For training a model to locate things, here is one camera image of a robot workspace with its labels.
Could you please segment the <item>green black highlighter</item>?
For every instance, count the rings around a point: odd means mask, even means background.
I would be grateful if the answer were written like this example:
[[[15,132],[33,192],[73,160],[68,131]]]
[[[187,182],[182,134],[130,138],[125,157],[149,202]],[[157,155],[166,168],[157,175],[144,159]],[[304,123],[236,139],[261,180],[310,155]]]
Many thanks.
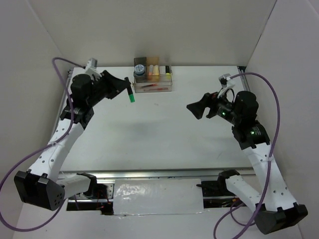
[[[131,82],[130,82],[128,77],[125,77],[125,81],[128,83],[127,92],[128,92],[128,96],[129,96],[130,102],[134,103],[135,102],[135,97],[134,97],[134,94],[133,94]]]

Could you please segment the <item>blue tape roll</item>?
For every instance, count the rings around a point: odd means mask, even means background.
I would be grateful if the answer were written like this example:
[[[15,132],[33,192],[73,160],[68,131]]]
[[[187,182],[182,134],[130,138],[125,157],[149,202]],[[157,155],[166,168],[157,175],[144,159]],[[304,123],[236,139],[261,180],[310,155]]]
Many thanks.
[[[144,77],[147,73],[147,68],[143,64],[137,64],[134,66],[134,76],[135,77]]]

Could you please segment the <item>clear red pen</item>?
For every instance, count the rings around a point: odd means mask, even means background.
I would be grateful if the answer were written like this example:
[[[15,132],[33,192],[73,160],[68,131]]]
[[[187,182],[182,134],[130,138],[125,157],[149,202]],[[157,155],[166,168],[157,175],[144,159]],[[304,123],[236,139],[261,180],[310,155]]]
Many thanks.
[[[141,86],[141,88],[145,89],[145,88],[155,87],[155,86],[158,86],[158,84],[149,84],[149,85]]]

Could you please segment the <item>orange grey highlighter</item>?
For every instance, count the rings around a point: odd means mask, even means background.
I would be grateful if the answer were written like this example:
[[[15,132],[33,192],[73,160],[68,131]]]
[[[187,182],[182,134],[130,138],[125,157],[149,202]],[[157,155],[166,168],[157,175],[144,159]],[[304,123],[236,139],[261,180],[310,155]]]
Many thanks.
[[[151,76],[153,74],[153,70],[154,70],[154,65],[150,65],[149,66],[149,71],[148,71],[148,75]]]

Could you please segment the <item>red gel pen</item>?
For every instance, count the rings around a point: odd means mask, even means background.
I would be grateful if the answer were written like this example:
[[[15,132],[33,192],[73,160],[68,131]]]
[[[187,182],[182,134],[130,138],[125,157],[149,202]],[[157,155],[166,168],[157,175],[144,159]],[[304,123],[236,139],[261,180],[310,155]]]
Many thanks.
[[[170,91],[171,89],[168,87],[143,89],[143,92],[170,92]]]

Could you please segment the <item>yellow black highlighter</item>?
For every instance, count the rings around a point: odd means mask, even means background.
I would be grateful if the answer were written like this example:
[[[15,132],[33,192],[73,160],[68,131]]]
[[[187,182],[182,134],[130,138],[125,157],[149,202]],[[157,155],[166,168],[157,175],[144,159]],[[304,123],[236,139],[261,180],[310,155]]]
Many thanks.
[[[170,67],[169,65],[165,65],[165,74],[170,75]]]

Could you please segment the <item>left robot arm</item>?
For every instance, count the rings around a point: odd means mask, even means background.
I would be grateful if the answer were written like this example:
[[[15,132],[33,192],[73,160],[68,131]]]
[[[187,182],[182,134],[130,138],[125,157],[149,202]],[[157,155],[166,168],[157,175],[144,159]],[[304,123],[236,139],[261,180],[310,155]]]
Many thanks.
[[[54,211],[65,199],[76,194],[81,193],[88,199],[98,194],[95,176],[77,173],[59,179],[59,172],[72,146],[93,117],[93,107],[104,98],[111,100],[125,90],[131,90],[129,79],[116,78],[106,70],[99,77],[79,74],[72,79],[70,99],[60,115],[57,129],[48,143],[49,148],[27,171],[18,171],[14,177],[24,203]]]

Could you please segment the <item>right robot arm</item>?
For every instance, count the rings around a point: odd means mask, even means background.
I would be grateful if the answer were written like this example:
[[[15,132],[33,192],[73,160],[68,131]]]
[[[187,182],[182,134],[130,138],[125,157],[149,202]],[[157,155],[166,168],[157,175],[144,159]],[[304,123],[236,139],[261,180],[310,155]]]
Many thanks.
[[[277,163],[270,155],[271,142],[265,128],[256,120],[259,105],[256,96],[248,91],[237,93],[233,102],[217,92],[206,93],[187,109],[199,120],[209,108],[208,119],[219,116],[232,124],[232,133],[248,157],[266,193],[258,193],[235,170],[218,176],[217,189],[222,195],[236,195],[252,212],[254,222],[265,235],[296,225],[308,215],[305,205],[299,204],[289,191]]]

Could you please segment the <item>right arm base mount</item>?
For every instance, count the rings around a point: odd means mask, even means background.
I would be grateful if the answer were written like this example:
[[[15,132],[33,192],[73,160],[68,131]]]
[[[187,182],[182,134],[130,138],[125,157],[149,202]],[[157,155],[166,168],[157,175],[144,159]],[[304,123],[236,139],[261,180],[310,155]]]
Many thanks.
[[[216,180],[201,181],[200,184],[196,185],[202,190],[205,209],[230,207],[239,200],[226,189],[226,179],[237,175],[240,175],[240,173],[236,170],[226,170],[220,172]]]

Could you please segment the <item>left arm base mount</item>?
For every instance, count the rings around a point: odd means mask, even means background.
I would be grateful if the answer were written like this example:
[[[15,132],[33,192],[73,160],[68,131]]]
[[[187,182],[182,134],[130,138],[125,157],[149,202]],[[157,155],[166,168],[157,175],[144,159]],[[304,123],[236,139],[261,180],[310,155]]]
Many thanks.
[[[97,177],[88,173],[77,173],[90,180],[88,189],[68,198],[66,211],[100,211],[102,215],[113,215],[114,183],[98,183]]]

